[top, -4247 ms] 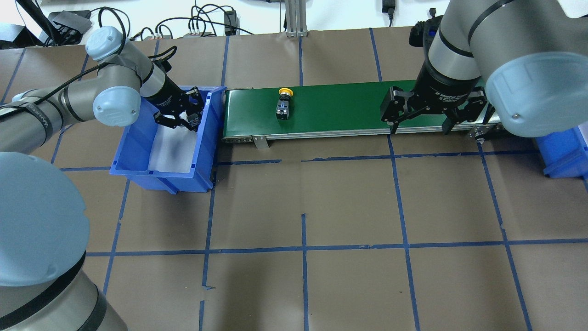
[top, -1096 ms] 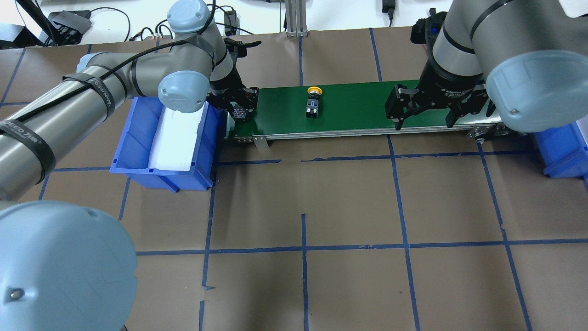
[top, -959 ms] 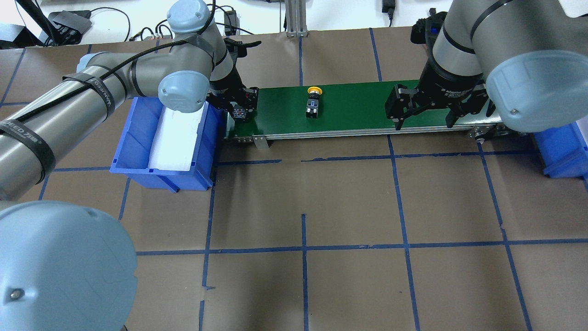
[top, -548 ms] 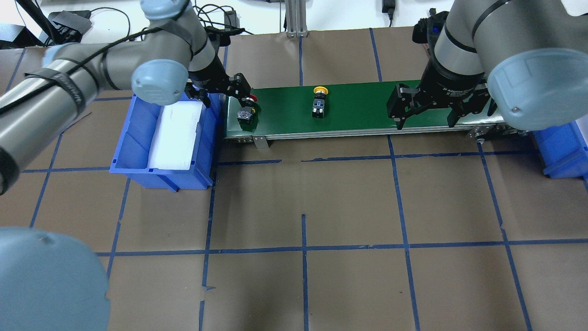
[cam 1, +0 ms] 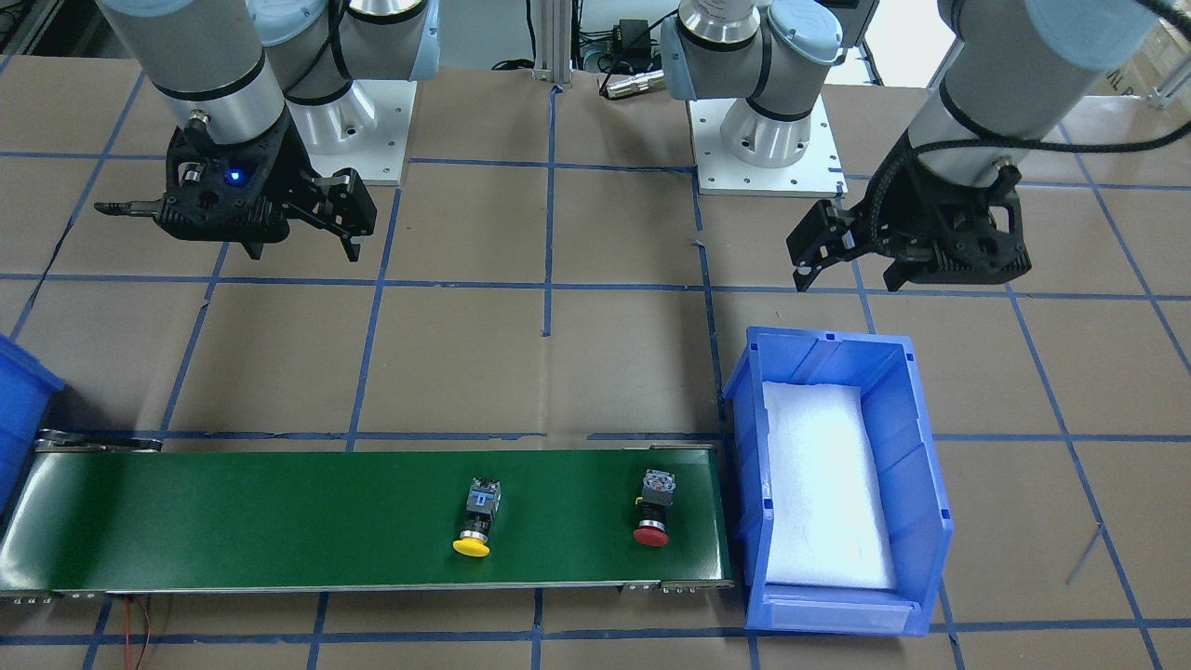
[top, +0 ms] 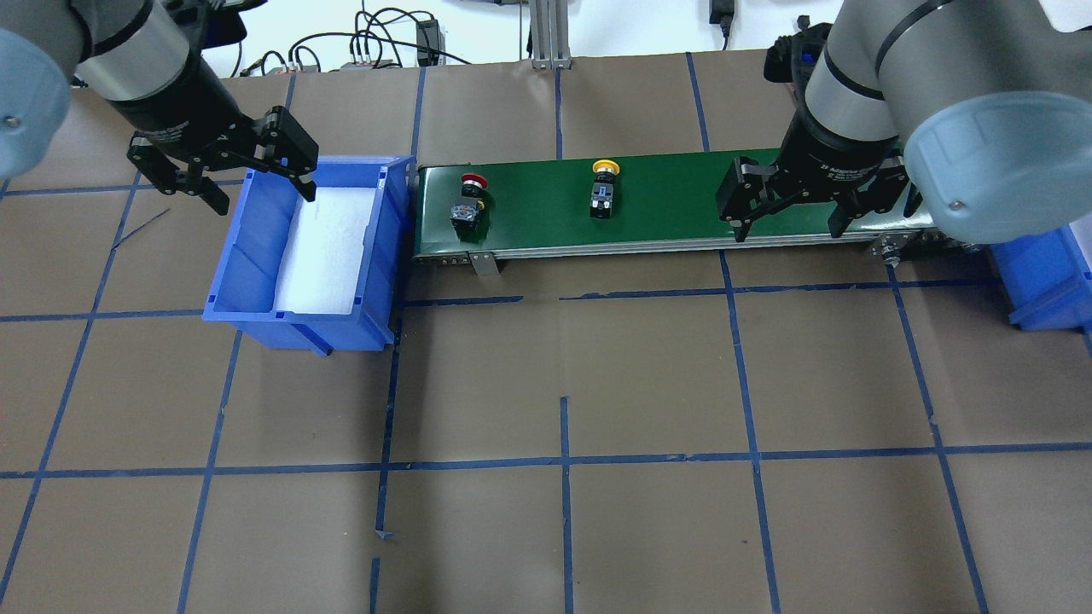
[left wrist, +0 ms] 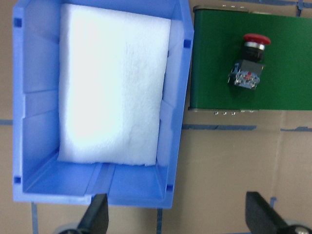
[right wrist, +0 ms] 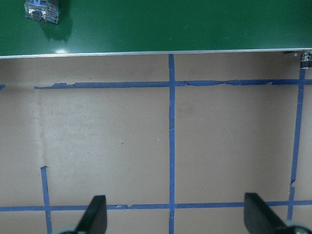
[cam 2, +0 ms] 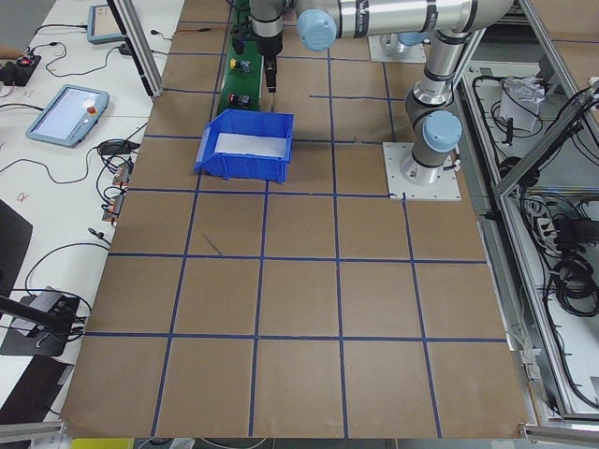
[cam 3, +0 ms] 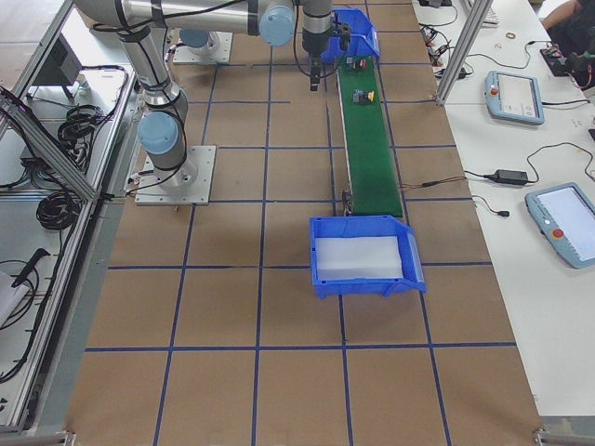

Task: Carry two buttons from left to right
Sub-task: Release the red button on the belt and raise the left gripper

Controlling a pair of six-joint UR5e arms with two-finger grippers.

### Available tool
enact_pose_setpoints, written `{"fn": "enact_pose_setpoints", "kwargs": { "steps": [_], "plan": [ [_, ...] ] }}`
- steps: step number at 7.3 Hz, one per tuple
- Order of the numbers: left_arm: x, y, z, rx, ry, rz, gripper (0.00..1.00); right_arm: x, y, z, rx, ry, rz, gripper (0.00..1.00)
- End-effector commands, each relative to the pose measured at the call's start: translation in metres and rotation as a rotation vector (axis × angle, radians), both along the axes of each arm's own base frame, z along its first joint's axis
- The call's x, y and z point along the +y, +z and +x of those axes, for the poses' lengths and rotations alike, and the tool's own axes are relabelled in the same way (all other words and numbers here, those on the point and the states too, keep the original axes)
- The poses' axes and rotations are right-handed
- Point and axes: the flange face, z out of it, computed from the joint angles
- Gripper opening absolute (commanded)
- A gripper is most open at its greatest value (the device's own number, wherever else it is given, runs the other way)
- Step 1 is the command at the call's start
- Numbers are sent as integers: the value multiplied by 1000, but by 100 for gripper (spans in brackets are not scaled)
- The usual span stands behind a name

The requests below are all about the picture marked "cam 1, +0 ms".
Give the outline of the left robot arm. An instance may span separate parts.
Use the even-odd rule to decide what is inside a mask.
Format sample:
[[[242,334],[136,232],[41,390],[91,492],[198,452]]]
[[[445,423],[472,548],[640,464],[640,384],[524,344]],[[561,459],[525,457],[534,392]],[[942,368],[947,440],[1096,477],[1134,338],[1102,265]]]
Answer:
[[[863,199],[852,208],[821,200],[788,234],[800,292],[867,253],[890,259],[890,292],[1009,283],[1031,268],[1016,190],[1029,154],[1139,154],[1187,136],[1179,126],[1152,140],[1046,139],[1156,21],[1187,35],[1187,14],[1170,1],[942,1],[939,13],[961,43],[958,58]],[[746,164],[791,165],[843,37],[817,1],[682,1],[661,21],[666,84],[678,101],[732,101],[723,134]]]

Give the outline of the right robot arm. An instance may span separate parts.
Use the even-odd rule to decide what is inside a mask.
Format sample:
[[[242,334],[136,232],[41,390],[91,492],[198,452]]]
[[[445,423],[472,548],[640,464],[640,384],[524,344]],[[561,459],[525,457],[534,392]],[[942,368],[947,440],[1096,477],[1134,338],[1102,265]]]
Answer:
[[[398,177],[409,123],[367,84],[434,79],[435,1],[101,1],[98,8],[174,113],[166,190],[98,202],[183,242],[258,259],[293,221],[360,259],[376,203],[360,169]]]

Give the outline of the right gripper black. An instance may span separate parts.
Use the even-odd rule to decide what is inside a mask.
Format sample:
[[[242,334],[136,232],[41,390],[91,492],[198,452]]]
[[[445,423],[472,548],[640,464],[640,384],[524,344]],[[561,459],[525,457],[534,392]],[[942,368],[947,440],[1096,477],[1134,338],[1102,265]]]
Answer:
[[[289,218],[312,215],[348,262],[375,232],[376,205],[356,169],[316,177],[301,134],[278,120],[254,140],[217,144],[191,120],[167,146],[167,183],[154,223],[177,240],[233,242],[252,261],[286,240]]]

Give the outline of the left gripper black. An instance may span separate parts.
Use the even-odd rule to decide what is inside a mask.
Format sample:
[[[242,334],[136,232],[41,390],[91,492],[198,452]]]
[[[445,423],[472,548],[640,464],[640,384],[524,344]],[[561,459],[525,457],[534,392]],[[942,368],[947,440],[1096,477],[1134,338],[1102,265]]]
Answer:
[[[910,140],[897,140],[877,169],[861,217],[819,199],[786,238],[796,292],[840,262],[871,251],[892,259],[885,288],[904,284],[1004,284],[1031,270],[1017,165],[997,165],[994,181],[952,183],[919,164]]]

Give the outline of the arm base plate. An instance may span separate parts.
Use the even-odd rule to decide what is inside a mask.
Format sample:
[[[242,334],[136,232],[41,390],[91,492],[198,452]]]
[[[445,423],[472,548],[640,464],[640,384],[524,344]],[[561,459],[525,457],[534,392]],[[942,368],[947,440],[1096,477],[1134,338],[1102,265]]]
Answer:
[[[418,88],[411,81],[356,80],[329,104],[287,102],[314,171],[331,177],[353,168],[364,184],[399,186]]]
[[[822,98],[782,123],[744,99],[694,100],[690,144],[701,194],[834,198],[850,190]]]

